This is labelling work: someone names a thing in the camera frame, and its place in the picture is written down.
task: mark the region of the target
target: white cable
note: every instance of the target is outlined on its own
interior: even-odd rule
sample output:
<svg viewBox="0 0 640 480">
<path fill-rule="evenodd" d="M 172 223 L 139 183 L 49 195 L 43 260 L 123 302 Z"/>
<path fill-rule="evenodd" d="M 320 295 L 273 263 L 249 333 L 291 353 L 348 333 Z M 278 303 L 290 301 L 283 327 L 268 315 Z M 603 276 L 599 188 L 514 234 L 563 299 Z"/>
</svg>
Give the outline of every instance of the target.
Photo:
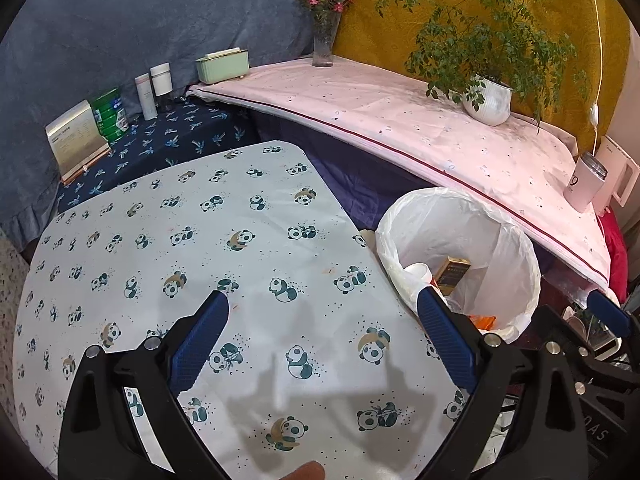
<svg viewBox="0 0 640 480">
<path fill-rule="evenodd" d="M 596 154 L 596 143 L 598 142 L 598 101 L 600 99 L 600 89 L 602 88 L 602 73 L 604 72 L 604 60 L 602 53 L 602 31 L 600 30 L 600 13 L 598 12 L 598 1 L 593 0 L 593 6 L 596 9 L 596 22 L 598 23 L 598 41 L 600 42 L 600 81 L 598 83 L 598 92 L 596 94 L 596 101 L 591 107 L 589 113 L 589 120 L 593 125 L 593 131 L 595 133 L 595 138 L 593 139 L 593 150 L 591 150 L 592 155 Z"/>
</svg>

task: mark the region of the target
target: tissue box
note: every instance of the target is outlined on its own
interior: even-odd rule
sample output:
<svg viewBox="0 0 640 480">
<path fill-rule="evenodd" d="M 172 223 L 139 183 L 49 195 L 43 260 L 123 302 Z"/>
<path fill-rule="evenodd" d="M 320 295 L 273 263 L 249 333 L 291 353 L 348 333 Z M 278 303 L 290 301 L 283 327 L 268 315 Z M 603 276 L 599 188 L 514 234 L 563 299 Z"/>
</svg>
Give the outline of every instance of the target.
<svg viewBox="0 0 640 480">
<path fill-rule="evenodd" d="M 249 54 L 239 48 L 221 50 L 197 59 L 196 65 L 200 81 L 211 85 L 249 72 Z"/>
</svg>

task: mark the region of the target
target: blue-gray fabric backdrop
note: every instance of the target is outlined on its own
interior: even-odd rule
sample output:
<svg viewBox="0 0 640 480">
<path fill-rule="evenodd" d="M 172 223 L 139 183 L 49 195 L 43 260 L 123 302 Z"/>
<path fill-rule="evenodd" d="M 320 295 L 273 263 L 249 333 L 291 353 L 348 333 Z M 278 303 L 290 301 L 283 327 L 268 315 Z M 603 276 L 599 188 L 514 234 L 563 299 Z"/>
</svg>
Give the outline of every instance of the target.
<svg viewBox="0 0 640 480">
<path fill-rule="evenodd" d="M 0 228 L 18 250 L 43 231 L 58 168 L 44 126 L 100 90 L 171 63 L 174 89 L 197 80 L 194 60 L 232 46 L 251 66 L 310 52 L 296 0 L 27 0 L 0 43 Z"/>
</svg>

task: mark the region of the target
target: trash can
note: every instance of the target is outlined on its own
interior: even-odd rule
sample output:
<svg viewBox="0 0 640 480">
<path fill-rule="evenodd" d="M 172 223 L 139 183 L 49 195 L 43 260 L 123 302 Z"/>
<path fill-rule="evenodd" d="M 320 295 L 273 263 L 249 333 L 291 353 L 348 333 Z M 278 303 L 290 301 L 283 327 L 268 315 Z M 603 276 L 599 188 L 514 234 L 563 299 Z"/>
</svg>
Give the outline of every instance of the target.
<svg viewBox="0 0 640 480">
<path fill-rule="evenodd" d="M 490 332 L 507 343 L 518 338 L 538 306 L 540 268 L 531 240 L 503 211 L 466 192 L 433 187 L 400 197 L 378 225 L 376 250 L 416 314 L 418 293 L 426 284 L 404 269 L 424 263 L 435 273 L 448 256 L 471 263 L 446 298 L 449 308 L 467 316 L 495 316 Z"/>
</svg>

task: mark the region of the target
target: mustard fabric backdrop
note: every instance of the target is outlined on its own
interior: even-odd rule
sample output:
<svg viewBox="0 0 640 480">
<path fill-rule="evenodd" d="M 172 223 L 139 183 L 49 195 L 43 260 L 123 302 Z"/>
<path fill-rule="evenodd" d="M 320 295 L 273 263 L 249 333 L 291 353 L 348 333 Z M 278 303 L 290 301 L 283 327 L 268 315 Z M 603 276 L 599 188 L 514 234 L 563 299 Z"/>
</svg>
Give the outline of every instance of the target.
<svg viewBox="0 0 640 480">
<path fill-rule="evenodd" d="M 376 0 L 355 0 L 342 17 L 334 53 L 362 63 L 408 75 L 404 62 L 415 46 L 415 35 L 430 13 L 428 4 L 410 14 L 392 4 L 381 18 L 374 10 Z M 597 0 L 604 48 L 604 77 L 600 91 L 598 135 L 607 132 L 622 90 L 629 46 L 628 18 L 616 0 Z M 593 0 L 549 0 L 547 11 L 534 12 L 538 26 L 550 34 L 565 31 L 578 51 L 578 66 L 588 74 L 591 95 L 584 102 L 572 81 L 562 89 L 559 111 L 546 110 L 543 119 L 573 134 L 580 151 L 593 147 L 594 134 L 588 122 L 600 72 L 598 29 Z M 531 115 L 526 105 L 513 101 L 513 110 Z"/>
</svg>

